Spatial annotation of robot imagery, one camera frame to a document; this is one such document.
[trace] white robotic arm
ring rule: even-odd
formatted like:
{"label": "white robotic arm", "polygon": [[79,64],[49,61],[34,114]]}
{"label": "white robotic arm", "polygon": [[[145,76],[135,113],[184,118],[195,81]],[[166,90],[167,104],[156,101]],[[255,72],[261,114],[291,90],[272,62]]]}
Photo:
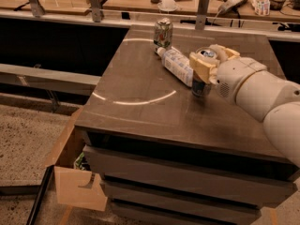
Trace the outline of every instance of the white robotic arm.
{"label": "white robotic arm", "polygon": [[217,68],[216,89],[259,122],[276,149],[300,167],[300,85],[282,80],[246,57]]}

